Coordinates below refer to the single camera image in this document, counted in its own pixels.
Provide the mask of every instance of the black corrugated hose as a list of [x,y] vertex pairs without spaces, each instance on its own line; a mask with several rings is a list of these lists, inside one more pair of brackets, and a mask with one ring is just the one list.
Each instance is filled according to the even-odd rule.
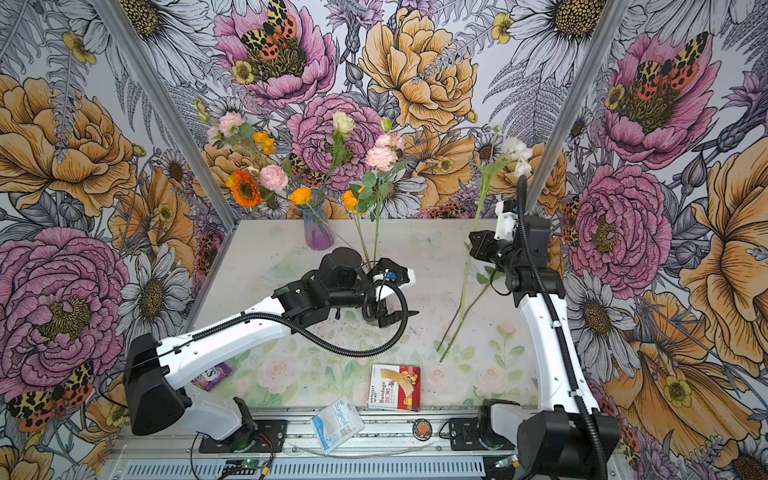
[[308,331],[306,328],[301,326],[298,322],[294,322],[293,320],[287,319],[284,316],[273,315],[271,313],[263,313],[263,312],[244,313],[243,315],[233,318],[232,320],[229,320],[225,323],[212,326],[209,329],[203,330],[200,333],[196,333],[195,335],[192,335],[192,340],[203,339],[207,336],[213,335],[214,333],[218,333],[222,330],[228,329],[233,325],[237,325],[238,323],[246,322],[248,320],[262,319],[262,320],[271,320],[273,322],[281,323],[291,329],[294,329],[300,335],[306,337],[310,342],[315,343],[316,345],[321,346],[324,349],[328,350],[329,352],[333,352],[337,355],[349,356],[353,358],[376,356],[376,355],[379,355],[380,353],[383,353],[391,349],[398,342],[398,340],[400,340],[400,337],[406,331],[406,327],[408,325],[408,303],[406,302],[406,297],[402,294],[402,291],[400,290],[400,288],[398,288],[397,285],[395,285],[393,282],[390,282],[389,280],[377,280],[371,284],[371,287],[368,288],[368,290],[366,291],[365,299],[363,300],[363,307],[365,307],[365,304],[368,302],[370,294],[373,292],[373,290],[376,289],[377,286],[388,286],[389,288],[392,289],[392,291],[395,293],[395,296],[397,296],[397,300],[400,302],[400,308],[402,310],[402,319],[400,320],[400,325],[395,335],[383,345],[377,346],[376,348],[373,348],[373,349],[368,349],[368,350],[344,349],[340,346],[333,345],[332,343],[328,343],[327,341],[319,338],[318,336],[314,335],[313,333]]
[[[558,319],[558,312],[554,309],[554,304],[552,303],[552,299],[549,297],[549,292],[547,291],[547,287],[544,285],[544,282],[541,281],[541,274],[538,271],[538,266],[533,262],[533,253],[531,251],[531,242],[528,239],[528,225],[525,223],[525,201],[526,197],[528,196],[528,178],[525,177],[525,175],[521,175],[518,178],[518,227],[520,229],[520,238],[523,243],[523,248],[525,249],[525,255],[528,257],[528,259],[531,260],[531,275],[534,278],[534,281],[536,282],[536,286],[538,287],[539,292],[541,292],[541,295],[544,297],[544,303],[547,305],[547,310],[549,310],[549,316],[551,317],[552,321],[555,321]],[[568,384],[571,387],[571,391],[575,392],[578,390],[578,381],[576,380],[576,374],[573,369],[573,363],[571,363],[571,353],[568,350],[568,344],[565,342],[565,334],[563,333],[563,329],[559,326],[556,326],[554,328],[555,332],[558,335],[558,343],[560,344],[560,354],[563,357],[563,363],[565,364],[565,372],[568,376]],[[581,417],[584,421],[584,426],[587,429],[587,434],[589,435],[590,442],[592,443],[592,449],[594,450],[594,457],[595,461],[598,463],[598,480],[607,480],[608,478],[608,471],[607,466],[605,465],[605,452],[603,451],[603,444],[600,441],[600,436],[598,435],[598,429],[594,424],[594,421],[592,419],[592,416],[587,411],[587,406],[584,404],[584,399],[582,399],[578,395],[573,396],[574,401],[576,402],[576,406],[578,407],[578,411],[581,414]]]

